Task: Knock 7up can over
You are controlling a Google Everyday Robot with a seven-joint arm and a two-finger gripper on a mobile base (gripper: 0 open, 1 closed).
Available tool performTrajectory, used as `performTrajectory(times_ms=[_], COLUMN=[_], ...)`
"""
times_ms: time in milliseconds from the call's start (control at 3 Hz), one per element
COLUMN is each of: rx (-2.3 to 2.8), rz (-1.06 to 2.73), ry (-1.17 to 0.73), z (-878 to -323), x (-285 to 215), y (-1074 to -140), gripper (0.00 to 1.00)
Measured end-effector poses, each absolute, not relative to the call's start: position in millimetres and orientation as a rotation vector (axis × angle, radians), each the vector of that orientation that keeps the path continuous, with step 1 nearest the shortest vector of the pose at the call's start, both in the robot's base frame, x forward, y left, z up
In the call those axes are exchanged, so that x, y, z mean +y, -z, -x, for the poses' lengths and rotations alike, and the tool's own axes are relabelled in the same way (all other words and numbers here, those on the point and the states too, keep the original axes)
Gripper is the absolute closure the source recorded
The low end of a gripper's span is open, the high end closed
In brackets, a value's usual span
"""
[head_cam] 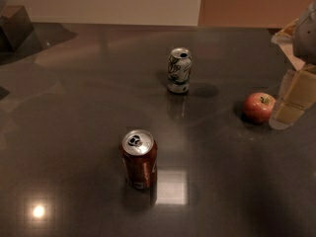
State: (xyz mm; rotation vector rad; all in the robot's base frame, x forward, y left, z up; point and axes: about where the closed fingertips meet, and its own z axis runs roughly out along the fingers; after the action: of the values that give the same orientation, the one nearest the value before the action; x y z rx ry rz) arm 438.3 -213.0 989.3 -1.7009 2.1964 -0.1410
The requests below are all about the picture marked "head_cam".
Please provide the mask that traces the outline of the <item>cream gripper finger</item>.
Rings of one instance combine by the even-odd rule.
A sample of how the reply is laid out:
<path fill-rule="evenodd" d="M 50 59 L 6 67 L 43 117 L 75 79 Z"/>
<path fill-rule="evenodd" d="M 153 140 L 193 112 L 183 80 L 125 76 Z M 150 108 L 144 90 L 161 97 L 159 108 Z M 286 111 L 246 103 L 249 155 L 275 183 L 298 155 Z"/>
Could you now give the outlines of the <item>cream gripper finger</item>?
<path fill-rule="evenodd" d="M 316 103 L 316 65 L 287 70 L 280 84 L 269 125 L 276 130 L 291 127 Z"/>
<path fill-rule="evenodd" d="M 284 28 L 275 33 L 272 37 L 272 43 L 285 44 L 291 43 L 293 39 L 293 33 L 296 28 L 298 19 L 295 19 L 288 23 Z"/>

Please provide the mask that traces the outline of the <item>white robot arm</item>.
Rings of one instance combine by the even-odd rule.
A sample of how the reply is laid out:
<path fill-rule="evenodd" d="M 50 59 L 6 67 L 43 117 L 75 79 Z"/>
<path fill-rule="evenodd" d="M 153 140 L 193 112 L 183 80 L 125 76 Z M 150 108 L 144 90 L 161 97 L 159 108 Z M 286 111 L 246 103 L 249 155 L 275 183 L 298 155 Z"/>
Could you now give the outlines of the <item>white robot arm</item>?
<path fill-rule="evenodd" d="M 286 129 L 300 119 L 316 103 L 316 1 L 277 32 L 277 44 L 292 67 L 284 74 L 269 125 Z"/>

